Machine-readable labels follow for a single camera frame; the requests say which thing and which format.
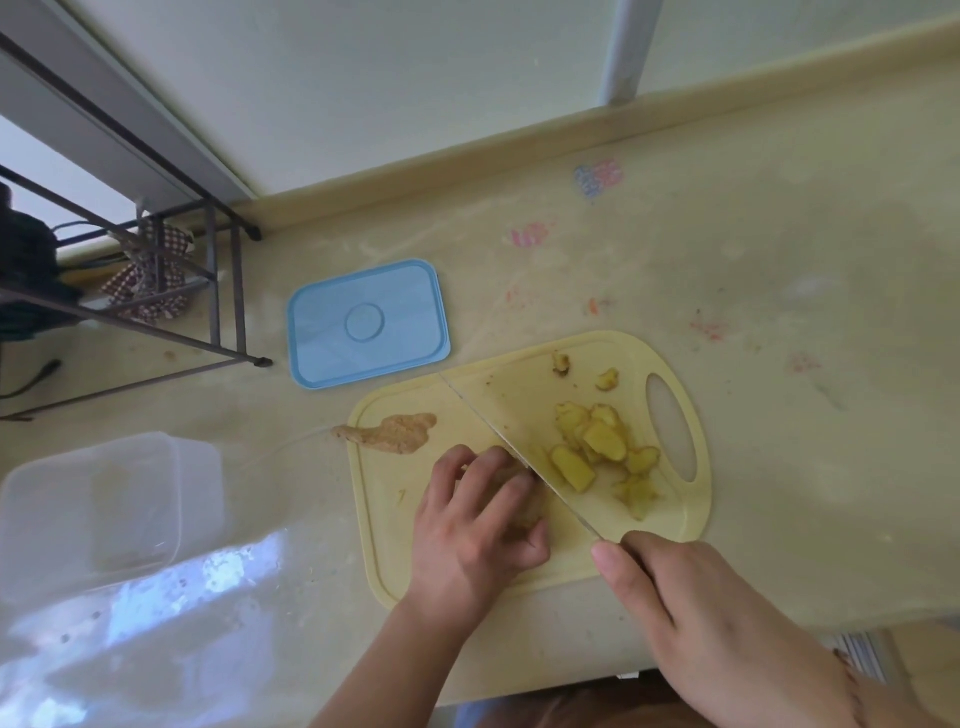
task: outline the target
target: cutting board handle hole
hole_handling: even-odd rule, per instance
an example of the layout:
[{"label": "cutting board handle hole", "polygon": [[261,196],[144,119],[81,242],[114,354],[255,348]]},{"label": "cutting board handle hole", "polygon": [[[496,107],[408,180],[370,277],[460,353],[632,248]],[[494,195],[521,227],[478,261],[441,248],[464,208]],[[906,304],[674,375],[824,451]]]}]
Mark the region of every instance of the cutting board handle hole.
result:
[{"label": "cutting board handle hole", "polygon": [[663,454],[681,478],[692,482],[697,476],[697,453],[693,448],[693,436],[673,391],[657,375],[647,377],[647,403]]}]

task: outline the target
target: metal rack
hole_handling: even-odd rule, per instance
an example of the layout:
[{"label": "metal rack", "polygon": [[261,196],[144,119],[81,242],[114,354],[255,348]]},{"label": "metal rack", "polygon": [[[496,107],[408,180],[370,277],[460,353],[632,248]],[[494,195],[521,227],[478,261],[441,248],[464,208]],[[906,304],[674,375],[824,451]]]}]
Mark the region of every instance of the metal rack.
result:
[{"label": "metal rack", "polygon": [[[97,321],[101,324],[116,326],[129,331],[135,331],[137,333],[143,333],[148,336],[154,336],[158,339],[173,342],[175,344],[183,344],[184,346],[194,347],[206,352],[220,354],[227,358],[225,361],[216,362],[214,364],[207,364],[201,367],[195,367],[193,369],[187,369],[182,372],[175,372],[169,375],[155,376],[149,379],[134,382],[132,384],[111,387],[109,389],[101,390],[88,395],[73,397],[68,400],[56,401],[51,404],[44,404],[42,406],[14,412],[10,415],[0,416],[0,422],[29,422],[34,415],[40,412],[64,407],[68,404],[76,404],[82,401],[95,400],[107,395],[126,392],[131,389],[145,387],[150,384],[157,384],[162,381],[179,379],[184,376],[209,372],[215,369],[222,369],[223,367],[232,366],[234,364],[248,363],[253,364],[254,367],[261,368],[273,366],[274,362],[272,359],[269,359],[265,356],[254,356],[247,352],[247,323],[244,303],[243,257],[240,234],[241,231],[244,231],[250,237],[250,239],[259,241],[262,240],[260,229],[241,217],[229,205],[214,197],[210,192],[205,190],[201,185],[191,179],[169,160],[165,159],[146,142],[135,136],[132,132],[130,132],[130,130],[103,112],[102,109],[93,104],[75,88],[67,84],[63,79],[53,73],[53,71],[44,66],[33,56],[26,53],[26,51],[13,43],[2,33],[0,33],[0,50],[30,70],[44,83],[48,84],[63,97],[97,120],[105,128],[116,134],[119,138],[123,139],[124,142],[133,147],[137,152],[149,159],[152,163],[156,164],[156,166],[164,170],[172,178],[180,182],[184,187],[190,189],[200,198],[195,202],[162,210],[161,212],[154,213],[145,218],[153,222],[152,229],[154,231],[154,238],[153,240],[148,241],[143,237],[130,232],[131,228],[137,226],[142,221],[131,220],[130,222],[114,225],[109,220],[100,217],[99,215],[82,206],[72,203],[61,195],[58,195],[56,192],[53,192],[52,190],[49,190],[40,184],[28,180],[22,175],[14,172],[12,169],[0,165],[0,178],[9,182],[13,182],[14,184],[18,184],[24,189],[27,189],[44,198],[45,200],[69,210],[70,212],[73,212],[74,214],[83,218],[83,220],[86,222],[98,227],[98,229],[95,231],[62,240],[60,242],[61,247],[73,243],[83,242],[85,240],[103,237],[107,234],[112,234],[114,237],[129,245],[133,250],[149,253],[155,256],[155,273],[157,284],[160,286],[158,292],[152,296],[137,299],[128,303],[120,303],[104,310],[94,310],[86,306],[65,303],[49,297],[38,295],[36,292],[32,292],[11,281],[6,281],[0,278],[0,300],[3,302],[22,301],[33,303],[35,305],[50,308],[62,313],[71,314],[79,319]],[[165,247],[164,241],[164,222],[166,220],[178,215],[183,215],[185,213],[195,212],[198,210],[204,211],[205,224],[201,232],[205,233],[206,237],[205,265],[200,265],[194,260],[174,254]],[[218,213],[223,217],[226,217],[225,223],[218,223]],[[218,278],[220,273],[220,260],[216,246],[216,235],[218,231],[229,231],[230,271],[233,279],[233,313],[236,321],[236,349],[226,348],[221,343],[221,304],[220,283]],[[164,277],[162,273],[167,262],[177,263],[185,270],[196,274],[196,276],[199,277],[199,280],[188,281],[185,285],[178,288],[163,290],[162,282]],[[148,303],[156,303],[168,298],[182,296],[188,293],[195,293],[202,289],[206,289],[209,292],[209,341],[183,336],[181,334],[173,333],[172,331],[167,331],[156,326],[132,321],[130,319],[121,318],[120,316],[116,315],[127,308],[141,306]]]}]

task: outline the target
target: ginger piece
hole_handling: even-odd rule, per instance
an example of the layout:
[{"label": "ginger piece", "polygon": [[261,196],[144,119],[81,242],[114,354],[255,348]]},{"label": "ginger piece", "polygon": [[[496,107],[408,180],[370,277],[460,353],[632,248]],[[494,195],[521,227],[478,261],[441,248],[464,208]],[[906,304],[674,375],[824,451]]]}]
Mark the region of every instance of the ginger piece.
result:
[{"label": "ginger piece", "polygon": [[557,445],[553,448],[550,452],[550,460],[577,493],[589,490],[596,479],[597,475],[587,461],[566,445]]},{"label": "ginger piece", "polygon": [[660,462],[660,450],[657,448],[636,448],[627,452],[624,465],[627,472],[633,475],[646,475]]},{"label": "ginger piece", "polygon": [[593,449],[586,440],[584,440],[584,435],[587,433],[590,425],[593,424],[593,420],[587,418],[587,420],[579,425],[577,425],[576,430],[574,430],[573,435],[577,439],[577,442],[580,444],[579,449],[584,453],[584,456],[587,459],[587,462],[590,465],[596,465],[597,463],[603,462],[603,455]]},{"label": "ginger piece", "polygon": [[623,420],[620,419],[620,413],[616,411],[609,404],[594,404],[590,408],[590,416],[594,420],[599,420],[602,423],[607,423],[613,430],[623,438],[623,441],[627,443],[627,447],[630,446],[630,443],[633,441],[633,435],[630,429],[624,425]]},{"label": "ginger piece", "polygon": [[564,441],[572,449],[579,450],[582,445],[577,439],[577,427],[589,422],[589,411],[586,407],[572,401],[561,402],[554,408],[554,411],[556,412],[557,429],[564,436]]},{"label": "ginger piece", "polygon": [[570,357],[565,353],[553,352],[553,373],[560,378],[570,374]]},{"label": "ginger piece", "polygon": [[419,415],[391,415],[383,418],[377,427],[350,427],[340,425],[333,434],[359,445],[396,455],[416,452],[430,439],[427,430],[437,424],[437,416],[423,412]]},{"label": "ginger piece", "polygon": [[603,455],[614,463],[621,462],[627,457],[627,443],[619,433],[600,420],[592,420],[584,432],[584,442],[594,452]]},{"label": "ginger piece", "polygon": [[626,480],[613,485],[613,496],[627,506],[634,521],[643,521],[660,497],[650,478],[630,475]]},{"label": "ginger piece", "polygon": [[611,389],[616,389],[617,384],[620,383],[620,373],[615,368],[610,367],[606,372],[600,375],[596,380],[596,388],[601,392],[610,392]]}]

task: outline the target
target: checkered cloth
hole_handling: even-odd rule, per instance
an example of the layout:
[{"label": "checkered cloth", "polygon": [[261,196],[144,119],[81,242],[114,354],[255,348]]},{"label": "checkered cloth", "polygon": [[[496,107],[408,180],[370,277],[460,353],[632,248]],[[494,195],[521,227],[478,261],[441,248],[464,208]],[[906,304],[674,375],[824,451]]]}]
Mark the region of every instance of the checkered cloth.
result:
[{"label": "checkered cloth", "polygon": [[[153,242],[155,224],[150,218],[142,218],[139,228],[140,237]],[[163,230],[163,247],[165,250],[182,257],[186,257],[188,253],[193,251],[193,235],[189,232],[172,228],[169,225],[164,225]],[[127,254],[131,264],[107,281],[101,289],[109,296],[110,305],[145,299],[148,296],[160,293],[161,290],[169,291],[180,288],[186,283],[186,274],[183,272],[183,268],[168,258],[162,258],[162,272],[159,281],[162,284],[161,289],[156,277],[157,255],[149,251],[137,250],[123,239],[116,237],[114,239],[120,243],[121,249]],[[160,316],[167,319],[177,318],[186,311],[188,304],[189,301],[186,296],[174,296],[163,301],[127,308],[118,311],[116,315],[153,325]]]}]

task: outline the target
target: fingernail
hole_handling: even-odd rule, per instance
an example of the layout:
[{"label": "fingernail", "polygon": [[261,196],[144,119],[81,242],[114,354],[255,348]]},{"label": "fingernail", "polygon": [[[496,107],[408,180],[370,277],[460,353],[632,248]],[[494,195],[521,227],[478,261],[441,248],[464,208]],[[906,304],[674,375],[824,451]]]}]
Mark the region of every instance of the fingernail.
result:
[{"label": "fingernail", "polygon": [[611,544],[609,541],[598,541],[590,548],[593,563],[596,565],[597,570],[604,576],[609,576],[616,570],[617,564],[620,561],[620,555],[616,550],[616,544]]}]

